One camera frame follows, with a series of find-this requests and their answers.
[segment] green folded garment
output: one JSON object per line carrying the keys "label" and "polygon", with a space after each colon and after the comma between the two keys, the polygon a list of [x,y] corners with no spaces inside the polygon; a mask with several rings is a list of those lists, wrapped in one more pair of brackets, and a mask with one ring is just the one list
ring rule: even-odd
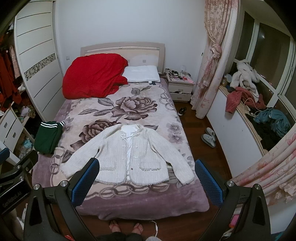
{"label": "green folded garment", "polygon": [[62,135],[65,123],[56,121],[41,122],[36,134],[34,147],[42,154],[53,154]]}

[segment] black shoe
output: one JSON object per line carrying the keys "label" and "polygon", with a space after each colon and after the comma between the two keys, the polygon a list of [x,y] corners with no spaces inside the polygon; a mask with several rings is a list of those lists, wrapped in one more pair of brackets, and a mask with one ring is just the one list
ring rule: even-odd
{"label": "black shoe", "polygon": [[178,115],[179,115],[179,116],[182,116],[182,115],[184,115],[184,114],[185,114],[185,112],[186,112],[186,110],[187,110],[187,108],[186,108],[186,107],[183,107],[183,108],[181,108],[181,109],[179,110],[179,112],[178,112]]}

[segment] mosaic decorative strip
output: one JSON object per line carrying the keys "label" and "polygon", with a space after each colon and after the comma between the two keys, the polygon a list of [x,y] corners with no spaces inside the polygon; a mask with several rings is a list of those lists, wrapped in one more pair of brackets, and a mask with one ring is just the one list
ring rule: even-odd
{"label": "mosaic decorative strip", "polygon": [[51,54],[50,56],[47,56],[46,58],[42,59],[39,63],[35,64],[31,68],[29,68],[25,72],[25,76],[27,81],[34,76],[39,70],[44,68],[46,65],[50,64],[52,61],[56,59],[55,54]]}

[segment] metal bolt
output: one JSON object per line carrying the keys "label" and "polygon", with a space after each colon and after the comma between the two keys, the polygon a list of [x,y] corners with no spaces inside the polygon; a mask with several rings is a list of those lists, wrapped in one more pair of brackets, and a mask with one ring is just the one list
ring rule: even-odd
{"label": "metal bolt", "polygon": [[39,185],[39,184],[35,184],[35,185],[33,186],[34,190],[38,190],[38,189],[39,189],[39,187],[40,187],[40,185]]}
{"label": "metal bolt", "polygon": [[256,188],[257,190],[260,190],[262,187],[261,187],[259,184],[255,184],[255,188]]}
{"label": "metal bolt", "polygon": [[233,187],[233,186],[234,186],[234,181],[229,180],[229,181],[227,181],[226,184],[227,184],[229,187]]}
{"label": "metal bolt", "polygon": [[66,181],[66,180],[60,182],[60,185],[61,185],[62,187],[67,186],[67,184],[68,184],[68,181]]}

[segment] curtain tie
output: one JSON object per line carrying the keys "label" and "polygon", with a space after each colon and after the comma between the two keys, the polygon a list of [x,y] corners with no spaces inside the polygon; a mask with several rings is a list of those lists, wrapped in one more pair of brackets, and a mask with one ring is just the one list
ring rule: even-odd
{"label": "curtain tie", "polygon": [[219,44],[213,44],[211,47],[211,51],[213,52],[213,58],[214,59],[219,59],[222,54],[222,48]]}

